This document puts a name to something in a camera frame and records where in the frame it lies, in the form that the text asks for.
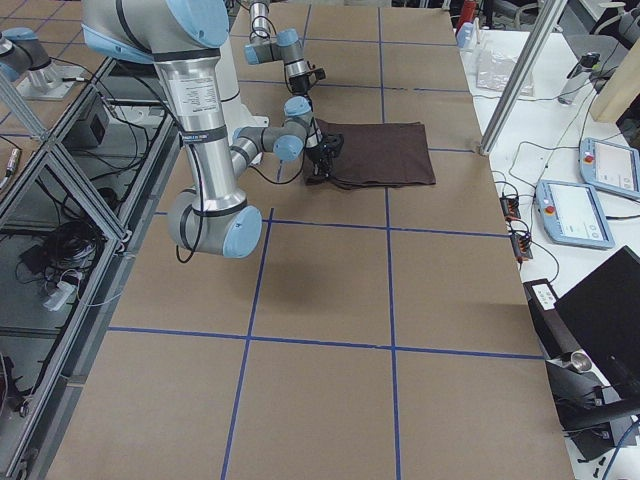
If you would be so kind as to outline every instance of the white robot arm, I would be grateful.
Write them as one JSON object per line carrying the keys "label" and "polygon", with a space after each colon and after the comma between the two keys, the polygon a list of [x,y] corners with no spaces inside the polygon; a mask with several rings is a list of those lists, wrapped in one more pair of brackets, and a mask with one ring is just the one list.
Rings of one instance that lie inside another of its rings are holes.
{"label": "white robot arm", "polygon": [[[251,8],[261,11],[261,5]],[[195,186],[184,190],[169,212],[173,240],[192,252],[249,255],[260,238],[262,217],[248,205],[236,178],[263,151],[283,161],[294,160],[305,147],[314,163],[327,156],[309,101],[291,98],[282,127],[243,128],[230,146],[216,76],[221,48],[228,50],[223,0],[83,0],[83,10],[87,45],[117,59],[152,63],[179,123]],[[301,58],[297,35],[282,38],[273,51],[282,52],[280,58],[291,52]],[[270,41],[263,40],[255,42],[255,51]]]}

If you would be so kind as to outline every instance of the label on robot arm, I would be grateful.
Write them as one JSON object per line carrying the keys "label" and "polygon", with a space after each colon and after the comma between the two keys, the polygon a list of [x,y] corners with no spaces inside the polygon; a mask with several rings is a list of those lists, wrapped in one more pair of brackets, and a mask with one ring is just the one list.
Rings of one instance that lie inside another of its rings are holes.
{"label": "label on robot arm", "polygon": [[212,77],[169,80],[177,114],[181,116],[207,115],[220,111]]}
{"label": "label on robot arm", "polygon": [[533,293],[536,294],[536,298],[540,302],[540,305],[542,305],[542,308],[545,310],[553,310],[555,308],[556,297],[553,296],[548,285],[534,285]]}

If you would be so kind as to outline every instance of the black monitor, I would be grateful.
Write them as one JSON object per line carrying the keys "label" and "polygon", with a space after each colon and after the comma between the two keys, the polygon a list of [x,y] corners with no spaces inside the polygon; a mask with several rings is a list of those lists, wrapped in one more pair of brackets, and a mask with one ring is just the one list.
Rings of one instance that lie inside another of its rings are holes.
{"label": "black monitor", "polygon": [[640,257],[621,248],[555,307],[620,397],[640,397]]}

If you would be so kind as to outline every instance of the industrial robot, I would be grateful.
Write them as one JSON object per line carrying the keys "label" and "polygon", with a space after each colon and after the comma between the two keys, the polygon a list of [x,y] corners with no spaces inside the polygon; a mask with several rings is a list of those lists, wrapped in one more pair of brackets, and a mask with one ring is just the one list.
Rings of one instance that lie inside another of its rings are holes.
{"label": "industrial robot", "polygon": [[[260,153],[273,152],[291,162],[304,151],[314,174],[329,175],[339,152],[340,142],[318,128],[308,97],[324,71],[304,60],[294,29],[271,37],[268,0],[252,0],[249,9],[247,62],[282,61],[294,95],[284,105],[280,127],[255,126],[251,120],[242,125],[242,119],[238,123],[244,107],[237,93],[224,0],[83,0],[82,27],[90,48],[156,69],[195,183],[173,203],[169,233],[191,253],[242,258],[254,250],[262,217],[249,205],[237,178]],[[221,101],[229,97],[232,101]],[[225,116],[234,117],[233,131]]]}

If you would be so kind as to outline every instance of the white table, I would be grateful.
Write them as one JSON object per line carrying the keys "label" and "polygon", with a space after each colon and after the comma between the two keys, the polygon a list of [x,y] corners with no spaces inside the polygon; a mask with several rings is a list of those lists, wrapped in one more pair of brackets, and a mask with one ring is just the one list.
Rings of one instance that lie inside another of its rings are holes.
{"label": "white table", "polygon": [[[485,48],[510,56],[517,56],[520,53],[528,35],[526,32],[503,31],[486,31],[483,34],[487,36]],[[472,54],[461,52],[461,56],[463,63],[465,63],[469,89],[474,95],[476,115],[480,128],[484,132],[498,100],[481,98],[476,95],[498,97],[500,94],[477,88],[476,74],[471,61]],[[522,141],[530,141],[550,148],[557,146],[577,147],[586,117],[584,137],[604,139],[618,134],[610,141],[627,145],[615,124],[596,123],[590,116],[587,116],[588,107],[595,94],[589,85],[581,89],[571,106],[561,105],[557,100],[531,101],[557,96],[564,86],[567,73],[575,63],[576,58],[564,37],[559,33],[552,34],[533,69],[534,95],[532,97],[522,96],[517,102],[506,127],[490,154],[492,169],[501,172],[494,173],[495,180],[503,180],[502,174],[504,174],[506,180],[513,183],[521,195],[531,195],[533,189],[509,175],[508,170],[514,160],[518,145]],[[534,185],[540,177],[582,182],[578,171],[577,148],[549,152],[531,145],[522,145],[512,172]],[[500,193],[503,185],[497,184],[496,187]],[[510,192],[512,190],[507,186],[505,193]],[[607,215],[627,216],[640,213],[640,205],[638,204],[602,192],[599,192],[598,195]],[[616,247],[611,250],[600,251],[566,247],[551,243],[544,232],[537,212],[533,212],[533,224],[531,223],[531,201],[532,197],[521,198],[521,214],[531,227],[533,240],[549,249],[560,263],[559,275],[553,283],[554,289],[560,296],[564,295],[623,245],[629,245],[632,250],[640,253],[640,219],[609,222],[616,242]],[[538,278],[551,279],[556,272],[553,259],[536,246],[533,246],[533,255],[534,259],[524,262],[522,266],[522,281]],[[595,467],[598,467],[597,460],[591,464],[580,464],[576,461],[580,457],[580,453],[571,441],[567,441],[567,449],[572,458],[576,478],[593,478]],[[600,467],[600,476],[603,472],[604,469]],[[609,480],[618,478],[640,479],[640,447],[622,449],[608,477]]]}

